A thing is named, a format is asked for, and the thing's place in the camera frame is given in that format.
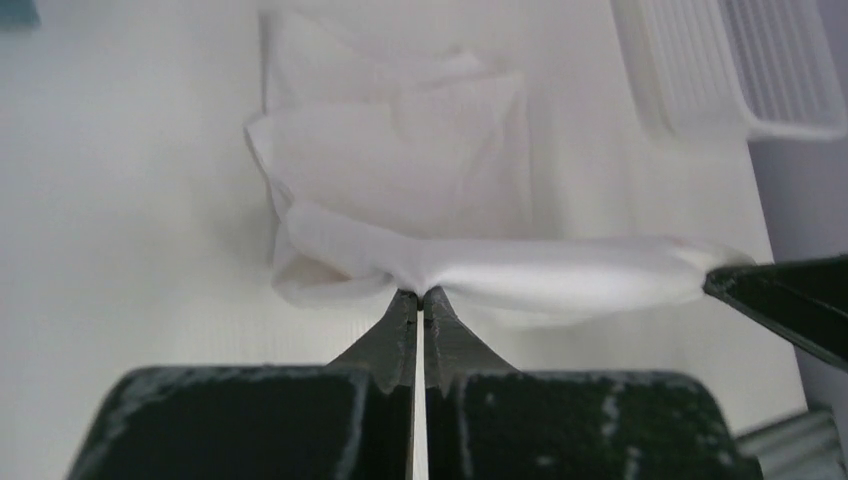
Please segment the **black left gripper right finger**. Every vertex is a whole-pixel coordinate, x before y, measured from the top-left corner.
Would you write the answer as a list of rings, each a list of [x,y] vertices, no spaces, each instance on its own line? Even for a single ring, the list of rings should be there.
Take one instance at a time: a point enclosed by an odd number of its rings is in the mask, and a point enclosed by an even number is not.
[[[670,371],[527,371],[423,298],[433,479],[758,479],[710,392]]]

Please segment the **white t shirt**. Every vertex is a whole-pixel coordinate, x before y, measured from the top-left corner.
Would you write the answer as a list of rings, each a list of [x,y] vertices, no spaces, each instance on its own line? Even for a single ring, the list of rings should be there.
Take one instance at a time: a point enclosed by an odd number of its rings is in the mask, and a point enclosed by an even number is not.
[[[750,258],[675,236],[539,240],[522,71],[461,48],[379,50],[266,11],[262,113],[246,127],[279,219],[273,285],[318,307],[435,288],[566,323],[688,303]]]

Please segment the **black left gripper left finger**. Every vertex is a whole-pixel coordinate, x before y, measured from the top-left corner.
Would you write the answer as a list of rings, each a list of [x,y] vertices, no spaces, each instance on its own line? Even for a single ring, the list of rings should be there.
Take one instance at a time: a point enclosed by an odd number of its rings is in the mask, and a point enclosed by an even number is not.
[[[417,297],[324,366],[170,365],[105,396],[72,479],[408,479]]]

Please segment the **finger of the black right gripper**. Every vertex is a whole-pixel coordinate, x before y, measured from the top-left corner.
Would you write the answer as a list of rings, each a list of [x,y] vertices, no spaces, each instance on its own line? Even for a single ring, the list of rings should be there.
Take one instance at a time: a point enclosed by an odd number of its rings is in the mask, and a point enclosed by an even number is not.
[[[794,346],[847,370],[847,256],[728,266],[704,292]]]

